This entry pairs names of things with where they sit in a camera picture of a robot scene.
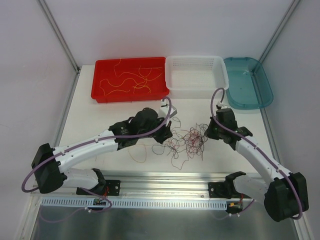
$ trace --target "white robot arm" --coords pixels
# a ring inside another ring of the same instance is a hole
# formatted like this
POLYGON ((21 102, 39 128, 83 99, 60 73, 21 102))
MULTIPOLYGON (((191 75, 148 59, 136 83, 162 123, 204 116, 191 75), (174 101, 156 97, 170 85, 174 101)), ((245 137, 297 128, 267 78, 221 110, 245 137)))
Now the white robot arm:
POLYGON ((264 153, 253 134, 246 127, 238 127, 231 108, 216 111, 211 117, 205 135, 210 139, 222 139, 245 157, 261 175, 264 182, 248 177, 244 172, 235 172, 225 177, 224 183, 213 183, 213 192, 231 199, 245 194, 264 204, 269 216, 279 222, 309 209, 305 177, 290 170, 264 153))
POLYGON ((140 138, 154 138, 162 144, 172 137, 170 118, 175 114, 177 109, 163 100, 158 113, 151 108, 144 108, 134 117, 117 122, 84 141, 55 148, 51 148, 48 143, 40 146, 31 164, 33 169, 48 158, 54 158, 34 172, 39 191, 46 194, 64 186, 77 187, 78 195, 88 194, 82 188, 98 195, 105 194, 106 181, 99 169, 81 170, 72 167, 97 155, 135 145, 140 138))

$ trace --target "blue transparent tray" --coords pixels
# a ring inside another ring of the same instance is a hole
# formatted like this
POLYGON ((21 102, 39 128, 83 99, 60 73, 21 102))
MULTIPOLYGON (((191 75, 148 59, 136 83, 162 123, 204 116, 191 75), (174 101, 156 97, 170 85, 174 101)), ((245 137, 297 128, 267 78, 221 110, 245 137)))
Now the blue transparent tray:
POLYGON ((224 60, 229 78, 226 91, 232 108, 261 109, 274 100, 267 75, 261 63, 250 57, 229 57, 224 60))

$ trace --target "black bracket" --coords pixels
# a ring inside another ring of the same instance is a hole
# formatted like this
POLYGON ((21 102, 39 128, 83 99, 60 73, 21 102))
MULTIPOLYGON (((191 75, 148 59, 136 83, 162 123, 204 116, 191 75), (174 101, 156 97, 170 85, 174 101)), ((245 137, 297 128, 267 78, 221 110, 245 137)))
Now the black bracket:
POLYGON ((105 180, 105 188, 107 189, 107 196, 120 195, 120 180, 105 180))
MULTIPOLYGON (((290 173, 288 178, 299 196, 302 211, 307 211, 309 209, 309 200, 306 178, 300 172, 290 173)), ((299 213, 297 200, 285 178, 275 178, 274 181, 270 183, 268 191, 264 196, 265 210, 276 222, 280 222, 299 213)))
POLYGON ((208 191, 210 198, 225 198, 225 199, 238 199, 241 198, 241 193, 235 190, 234 179, 237 177, 245 175, 244 172, 238 171, 229 174, 225 177, 224 182, 209 182, 208 191))

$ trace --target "tangled wire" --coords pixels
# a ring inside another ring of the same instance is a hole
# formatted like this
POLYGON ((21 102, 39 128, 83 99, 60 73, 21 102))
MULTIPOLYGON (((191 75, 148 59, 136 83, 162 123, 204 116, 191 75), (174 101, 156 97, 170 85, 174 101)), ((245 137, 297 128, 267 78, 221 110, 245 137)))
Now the tangled wire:
POLYGON ((178 122, 179 126, 174 127, 172 129, 173 136, 165 141, 162 145, 154 144, 152 146, 152 151, 154 154, 162 155, 165 153, 165 149, 170 149, 167 155, 172 154, 171 157, 171 165, 176 169, 181 170, 186 161, 193 159, 196 155, 201 156, 203 160, 204 150, 205 150, 205 142, 208 138, 205 136, 205 131, 208 128, 207 124, 195 124, 195 127, 191 127, 189 131, 182 130, 181 121, 177 117, 172 118, 173 121, 178 122), (162 148, 162 151, 156 151, 155 147, 162 148), (173 160, 179 158, 179 154, 186 152, 187 159, 183 161, 181 167, 175 166, 173 164, 173 160))

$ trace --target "white plastic basket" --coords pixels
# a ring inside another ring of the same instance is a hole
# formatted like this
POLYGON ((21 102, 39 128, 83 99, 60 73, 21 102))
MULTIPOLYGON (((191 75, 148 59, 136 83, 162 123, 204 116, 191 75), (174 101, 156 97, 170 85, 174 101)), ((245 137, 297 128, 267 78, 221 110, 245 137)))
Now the white plastic basket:
POLYGON ((217 88, 229 87, 220 56, 169 56, 165 60, 165 81, 173 99, 210 99, 217 88))

